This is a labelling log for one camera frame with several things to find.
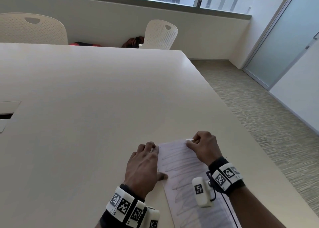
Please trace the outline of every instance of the chair backrest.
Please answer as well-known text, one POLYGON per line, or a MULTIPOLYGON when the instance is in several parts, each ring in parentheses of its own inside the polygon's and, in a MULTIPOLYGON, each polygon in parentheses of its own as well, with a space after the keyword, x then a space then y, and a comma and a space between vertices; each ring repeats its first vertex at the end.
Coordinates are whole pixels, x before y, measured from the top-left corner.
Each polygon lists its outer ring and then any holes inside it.
POLYGON ((140 48, 169 50, 178 29, 164 20, 151 20, 146 27, 144 44, 140 48))
POLYGON ((0 42, 68 45, 64 25, 49 16, 0 14, 0 42))

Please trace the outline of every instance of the striped carpet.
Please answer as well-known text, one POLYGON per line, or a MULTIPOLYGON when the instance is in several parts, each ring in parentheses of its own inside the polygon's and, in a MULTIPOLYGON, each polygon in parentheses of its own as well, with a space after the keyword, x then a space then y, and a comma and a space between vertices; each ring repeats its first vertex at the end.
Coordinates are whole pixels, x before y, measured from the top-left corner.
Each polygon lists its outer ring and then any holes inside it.
POLYGON ((319 136, 229 61, 192 61, 319 216, 319 136))

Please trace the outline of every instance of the paper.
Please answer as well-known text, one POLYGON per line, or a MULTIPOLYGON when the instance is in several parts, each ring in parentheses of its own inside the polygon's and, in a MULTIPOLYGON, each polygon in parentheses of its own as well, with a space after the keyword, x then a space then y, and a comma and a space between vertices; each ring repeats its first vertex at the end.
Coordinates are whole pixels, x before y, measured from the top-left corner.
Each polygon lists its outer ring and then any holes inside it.
MULTIPOLYGON (((192 179, 201 176, 208 180, 208 168, 187 148, 185 140, 160 144, 159 148, 158 169, 169 176, 163 184, 175 228, 236 228, 221 194, 216 192, 217 198, 212 207, 197 205, 192 179)), ((228 197, 224 197, 237 226, 241 228, 228 197)))

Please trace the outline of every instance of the hand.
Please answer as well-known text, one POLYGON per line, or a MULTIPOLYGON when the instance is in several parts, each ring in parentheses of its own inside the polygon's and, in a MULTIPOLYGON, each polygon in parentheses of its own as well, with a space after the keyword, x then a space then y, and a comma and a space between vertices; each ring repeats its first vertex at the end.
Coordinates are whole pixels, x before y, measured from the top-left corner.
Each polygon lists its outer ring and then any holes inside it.
POLYGON ((222 157, 216 137, 208 131, 197 132, 193 139, 193 141, 187 141, 186 146, 192 149, 197 158, 207 166, 222 157))
POLYGON ((127 163, 123 184, 142 199, 154 189, 157 181, 168 179, 167 174, 157 172, 158 153, 159 147, 154 142, 140 144, 127 163))

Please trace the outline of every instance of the door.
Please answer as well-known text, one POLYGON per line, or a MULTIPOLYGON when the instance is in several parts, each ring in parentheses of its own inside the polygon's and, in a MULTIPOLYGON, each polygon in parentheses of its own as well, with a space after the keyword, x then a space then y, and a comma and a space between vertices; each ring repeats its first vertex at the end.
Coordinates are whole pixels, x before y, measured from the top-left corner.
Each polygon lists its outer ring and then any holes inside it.
POLYGON ((318 38, 319 0, 291 0, 244 71, 269 89, 318 38))

